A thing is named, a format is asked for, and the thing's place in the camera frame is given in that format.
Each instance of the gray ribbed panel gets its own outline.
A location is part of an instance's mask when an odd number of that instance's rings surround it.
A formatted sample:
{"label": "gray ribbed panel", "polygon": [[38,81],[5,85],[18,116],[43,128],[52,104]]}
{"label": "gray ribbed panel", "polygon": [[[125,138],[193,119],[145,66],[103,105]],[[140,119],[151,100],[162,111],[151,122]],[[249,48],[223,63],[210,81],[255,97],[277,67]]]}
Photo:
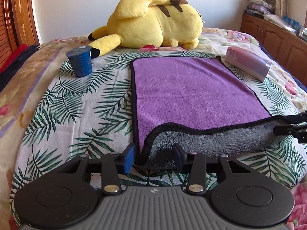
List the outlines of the gray ribbed panel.
{"label": "gray ribbed panel", "polygon": [[[202,197],[180,187],[127,187],[105,198],[87,219],[65,230],[251,230],[217,216]],[[23,226],[21,230],[36,230]],[[262,230],[289,230],[279,225]]]}

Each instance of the black ear tip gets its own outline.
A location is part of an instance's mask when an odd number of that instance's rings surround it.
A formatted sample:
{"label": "black ear tip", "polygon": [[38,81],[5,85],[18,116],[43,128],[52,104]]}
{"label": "black ear tip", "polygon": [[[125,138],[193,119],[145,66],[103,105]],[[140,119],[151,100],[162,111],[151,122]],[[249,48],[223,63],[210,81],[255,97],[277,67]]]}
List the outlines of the black ear tip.
{"label": "black ear tip", "polygon": [[93,36],[92,36],[92,33],[90,33],[90,35],[88,36],[88,39],[91,40],[91,41],[94,40],[94,38],[93,38]]}
{"label": "black ear tip", "polygon": [[100,50],[92,47],[91,49],[91,59],[97,58],[100,55]]}

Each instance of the dark blue fabric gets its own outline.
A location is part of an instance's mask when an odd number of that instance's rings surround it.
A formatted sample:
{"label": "dark blue fabric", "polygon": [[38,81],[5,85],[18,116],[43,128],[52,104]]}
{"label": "dark blue fabric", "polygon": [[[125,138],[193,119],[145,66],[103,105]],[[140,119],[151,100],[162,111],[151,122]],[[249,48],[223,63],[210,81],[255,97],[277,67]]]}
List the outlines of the dark blue fabric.
{"label": "dark blue fabric", "polygon": [[30,58],[37,50],[39,50],[38,45],[31,45],[25,51],[23,51],[13,62],[2,72],[0,73],[0,92],[7,86],[13,76],[18,72],[22,67],[25,61]]}
{"label": "dark blue fabric", "polygon": [[[264,48],[264,46],[263,46],[260,42],[259,42],[259,45],[260,45],[261,50],[262,50],[267,56],[269,56],[270,59],[272,59],[273,61],[277,62],[277,61],[274,60],[274,58],[266,51],[266,49]],[[286,68],[284,68],[284,67],[282,67],[282,66],[281,66],[281,68],[284,69],[287,73],[289,73],[289,74],[291,75],[291,77],[294,79],[294,81],[297,83],[297,85],[298,85],[300,88],[302,88],[305,92],[307,92],[307,88],[306,88],[306,86],[303,85],[302,82],[300,82],[296,77],[294,77],[294,76],[292,75],[292,73],[290,73]]]}

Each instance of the bed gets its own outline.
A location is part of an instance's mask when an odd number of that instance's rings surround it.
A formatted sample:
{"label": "bed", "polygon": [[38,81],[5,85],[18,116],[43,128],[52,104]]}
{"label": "bed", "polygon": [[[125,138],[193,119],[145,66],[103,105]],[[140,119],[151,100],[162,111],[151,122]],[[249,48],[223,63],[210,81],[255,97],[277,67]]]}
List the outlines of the bed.
{"label": "bed", "polygon": [[[307,93],[291,75],[262,50],[259,42],[244,33],[204,28],[193,51],[180,47],[117,48],[92,61],[93,73],[76,79],[65,53],[86,45],[86,36],[58,39],[41,45],[0,94],[0,214],[1,229],[17,228],[14,195],[28,182],[86,153],[99,158],[110,151],[122,152],[133,141],[131,122],[131,73],[129,64],[138,58],[160,56],[225,57],[237,46],[266,59],[271,71],[264,83],[225,63],[226,67],[258,96],[269,113],[292,115],[307,110]],[[1,107],[10,105],[1,114]],[[293,137],[237,158],[289,189],[307,173],[307,145]],[[149,170],[133,166],[121,175],[125,186],[185,186],[187,175],[176,170]],[[100,176],[91,184],[98,188]],[[216,184],[208,174],[208,189]]]}

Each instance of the stuffed animal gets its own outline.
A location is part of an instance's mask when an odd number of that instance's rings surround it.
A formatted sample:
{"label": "stuffed animal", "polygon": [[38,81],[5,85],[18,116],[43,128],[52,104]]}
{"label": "stuffed animal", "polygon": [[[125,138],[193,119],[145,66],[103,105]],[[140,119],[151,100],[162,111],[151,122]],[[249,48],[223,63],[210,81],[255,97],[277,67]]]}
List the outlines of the stuffed animal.
{"label": "stuffed animal", "polygon": [[142,48],[197,47],[203,21],[185,0],[121,0],[106,26],[92,32],[91,56],[105,55],[117,46]]}

